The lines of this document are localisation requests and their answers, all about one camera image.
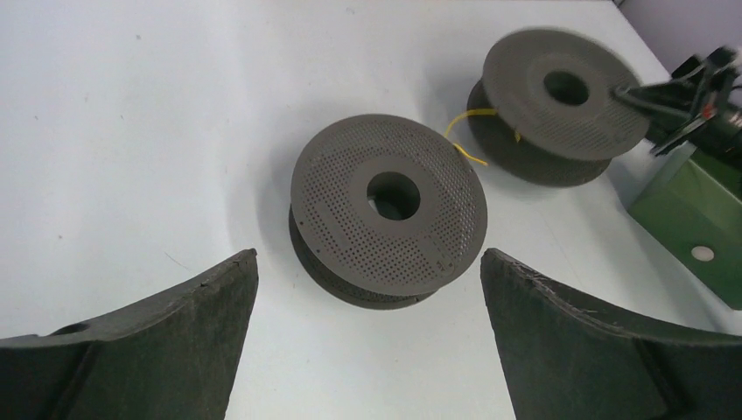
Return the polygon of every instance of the green box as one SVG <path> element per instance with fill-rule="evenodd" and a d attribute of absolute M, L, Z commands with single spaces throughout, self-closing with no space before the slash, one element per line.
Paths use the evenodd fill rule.
<path fill-rule="evenodd" d="M 732 309 L 742 309 L 740 172 L 696 150 L 668 162 L 629 214 Z M 713 251 L 708 262 L 691 250 Z"/>

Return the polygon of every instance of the perforated disc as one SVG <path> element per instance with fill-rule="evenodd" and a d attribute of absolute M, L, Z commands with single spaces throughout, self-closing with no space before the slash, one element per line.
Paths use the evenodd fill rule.
<path fill-rule="evenodd" d="M 490 50 L 482 77 L 487 98 L 508 126 L 554 155 L 604 160 L 631 150 L 649 121 L 615 101 L 618 86 L 638 86 L 604 47 L 565 31 L 518 31 Z"/>
<path fill-rule="evenodd" d="M 368 309 L 400 309 L 414 305 L 435 293 L 425 293 L 418 296 L 390 296 L 353 286 L 333 274 L 314 256 L 309 247 L 306 246 L 304 239 L 302 239 L 291 211 L 289 211 L 289 232 L 294 251 L 309 276 L 330 294 L 351 305 Z"/>
<path fill-rule="evenodd" d="M 482 82 L 469 94 L 468 109 L 489 109 Z M 525 137 L 515 141 L 515 132 L 498 116 L 468 118 L 474 138 L 488 159 L 518 178 L 541 186 L 580 186 L 603 173 L 611 159 L 587 162 L 552 155 L 535 147 Z"/>
<path fill-rule="evenodd" d="M 294 169 L 291 208 L 302 239 L 335 276 L 390 296 L 456 279 L 487 230 L 469 163 L 432 129 L 392 115 L 348 118 L 317 134 Z"/>

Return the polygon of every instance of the filament spool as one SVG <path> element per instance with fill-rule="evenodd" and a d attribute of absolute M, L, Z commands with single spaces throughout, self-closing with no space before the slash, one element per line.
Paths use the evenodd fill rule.
<path fill-rule="evenodd" d="M 639 81 L 604 47 L 565 31 L 514 32 L 490 50 L 467 103 L 498 114 L 470 117 L 469 126 L 487 157 L 515 176 L 578 186 L 647 133 L 648 120 L 613 99 L 617 86 Z"/>
<path fill-rule="evenodd" d="M 487 203 L 472 167 L 440 134 L 358 115 L 317 134 L 291 179 L 290 237 L 310 277 L 371 309 L 413 305 L 477 258 Z"/>

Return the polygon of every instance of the yellow strand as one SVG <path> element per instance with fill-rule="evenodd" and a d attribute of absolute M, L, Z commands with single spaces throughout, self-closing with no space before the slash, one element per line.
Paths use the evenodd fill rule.
<path fill-rule="evenodd" d="M 445 133 L 443 134 L 443 137 L 448 138 L 448 135 L 451 133 L 453 126 L 459 121 L 463 120 L 464 118 L 468 118 L 470 116 L 496 116 L 496 115 L 497 115 L 497 109 L 491 109 L 491 108 L 470 109 L 466 111 L 465 113 L 458 115 L 456 118 L 453 119 L 453 121 L 451 121 L 451 123 L 448 124 L 448 128 L 445 129 Z M 473 162 L 476 162 L 480 165 L 488 166 L 488 163 L 485 162 L 484 160 L 477 159 L 476 157 L 467 153 L 466 150 L 464 150 L 464 148 L 461 147 L 461 144 L 454 143 L 453 147 L 455 147 L 456 150 L 458 150 L 467 159 Z"/>

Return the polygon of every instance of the tabletop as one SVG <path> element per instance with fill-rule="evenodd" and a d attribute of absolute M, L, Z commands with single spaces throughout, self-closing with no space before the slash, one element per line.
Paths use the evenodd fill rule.
<path fill-rule="evenodd" d="M 227 418 L 513 418 L 479 261 L 420 304 L 362 310 L 306 275 L 287 218 L 312 136 L 366 113 L 442 132 L 494 42 L 530 26 L 600 41 L 643 83 L 668 77 L 611 2 L 3 2 L 0 337 L 48 334 L 255 248 Z M 465 123 L 452 137 L 480 152 Z M 571 189 L 477 165 L 485 248 L 632 311 L 733 329 L 624 210 L 662 164 L 648 150 Z"/>

